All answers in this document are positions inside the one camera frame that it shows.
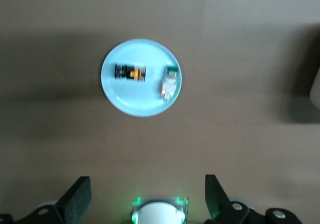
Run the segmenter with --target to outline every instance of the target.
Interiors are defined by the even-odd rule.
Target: beige surface
[[[83,223],[122,224],[131,199],[188,196],[209,218],[205,174],[260,213],[320,223],[320,131],[293,90],[319,34],[320,0],[0,0],[0,212],[21,218],[91,176]],[[115,45],[177,57],[176,103],[148,118],[104,96]],[[318,115],[313,110],[312,117]]]

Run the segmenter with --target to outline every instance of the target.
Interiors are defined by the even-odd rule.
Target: blue plate
[[[145,81],[115,79],[115,65],[145,67]],[[160,86],[168,66],[178,68],[175,96],[167,103],[160,95]],[[165,46],[148,39],[132,39],[117,45],[106,56],[101,69],[103,91],[120,111],[150,117],[167,110],[177,99],[182,74],[175,56]]]

